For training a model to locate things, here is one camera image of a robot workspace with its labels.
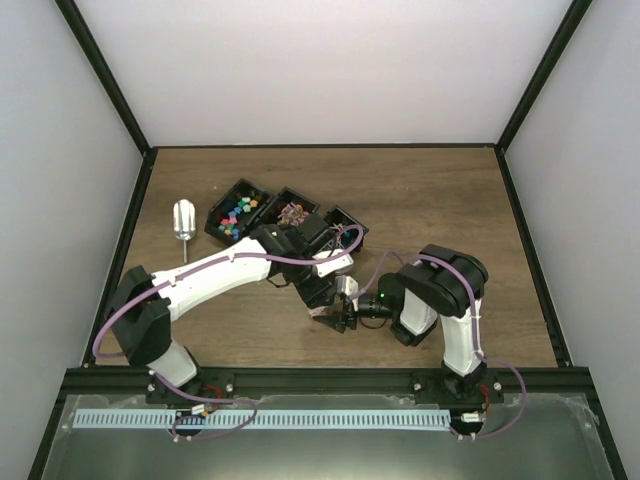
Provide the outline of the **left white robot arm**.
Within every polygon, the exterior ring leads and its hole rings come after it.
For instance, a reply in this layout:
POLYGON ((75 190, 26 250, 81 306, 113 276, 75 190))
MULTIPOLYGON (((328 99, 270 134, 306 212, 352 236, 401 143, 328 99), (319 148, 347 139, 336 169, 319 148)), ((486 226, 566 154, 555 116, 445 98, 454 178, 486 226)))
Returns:
POLYGON ((330 305, 336 275, 353 263, 344 248, 324 249, 330 234, 323 219, 260 225, 229 248, 181 267, 155 273, 133 267, 110 299, 103 329, 130 366, 150 368, 169 381, 178 401, 194 403, 205 381, 174 338, 173 323, 219 295, 276 275, 296 288, 308 309, 330 305))

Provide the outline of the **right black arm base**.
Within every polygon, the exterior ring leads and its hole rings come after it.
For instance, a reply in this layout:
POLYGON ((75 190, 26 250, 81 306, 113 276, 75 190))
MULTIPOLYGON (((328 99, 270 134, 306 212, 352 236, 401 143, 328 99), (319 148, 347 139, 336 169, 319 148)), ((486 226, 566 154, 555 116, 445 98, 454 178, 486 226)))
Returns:
POLYGON ((504 395, 494 384, 495 372, 484 364, 466 376, 454 373, 446 366, 415 372, 409 386, 417 403, 437 404, 441 408, 480 408, 504 402, 504 395))

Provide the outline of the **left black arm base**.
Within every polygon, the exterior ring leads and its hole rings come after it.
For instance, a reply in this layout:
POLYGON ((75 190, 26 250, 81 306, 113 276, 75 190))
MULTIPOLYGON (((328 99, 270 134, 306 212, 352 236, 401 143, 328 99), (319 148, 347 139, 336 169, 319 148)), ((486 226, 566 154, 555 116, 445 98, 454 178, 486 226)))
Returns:
POLYGON ((215 407, 229 405, 234 402, 231 393, 226 390, 226 382, 215 379, 209 381, 198 370, 196 376, 182 386, 169 386, 169 381, 158 376, 156 371, 148 369, 148 385, 146 401, 149 404, 167 405, 195 405, 196 403, 211 403, 215 407))

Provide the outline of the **metal scoop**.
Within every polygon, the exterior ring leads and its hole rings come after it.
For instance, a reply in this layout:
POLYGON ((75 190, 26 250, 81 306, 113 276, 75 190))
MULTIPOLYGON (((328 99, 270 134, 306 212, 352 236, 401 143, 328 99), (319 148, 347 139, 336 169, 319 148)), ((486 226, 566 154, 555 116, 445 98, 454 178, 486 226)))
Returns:
POLYGON ((173 206, 173 232, 183 244, 183 262, 188 263, 188 242, 196 234, 195 206, 187 200, 181 199, 173 206))

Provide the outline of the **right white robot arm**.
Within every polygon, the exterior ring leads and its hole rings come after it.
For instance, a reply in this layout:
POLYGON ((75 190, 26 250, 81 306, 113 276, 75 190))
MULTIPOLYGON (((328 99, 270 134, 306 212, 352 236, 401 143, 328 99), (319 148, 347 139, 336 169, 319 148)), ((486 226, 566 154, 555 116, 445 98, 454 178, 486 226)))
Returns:
POLYGON ((403 345, 418 346, 436 326, 444 338, 442 390, 458 403, 481 389, 486 360, 480 345, 479 319, 486 267, 474 256, 436 244, 410 256, 395 272, 375 275, 377 289, 360 287, 350 276, 336 279, 342 306, 319 307, 311 318, 342 333, 362 320, 390 323, 403 345))

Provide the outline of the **clear glass jar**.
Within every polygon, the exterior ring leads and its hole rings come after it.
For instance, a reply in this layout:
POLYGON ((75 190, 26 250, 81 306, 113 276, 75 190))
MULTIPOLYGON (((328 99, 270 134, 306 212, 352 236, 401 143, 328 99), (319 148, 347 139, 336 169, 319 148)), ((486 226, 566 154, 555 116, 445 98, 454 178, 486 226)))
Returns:
POLYGON ((309 309, 308 313, 310 318, 314 321, 334 319, 340 317, 341 308, 336 305, 325 305, 309 309))

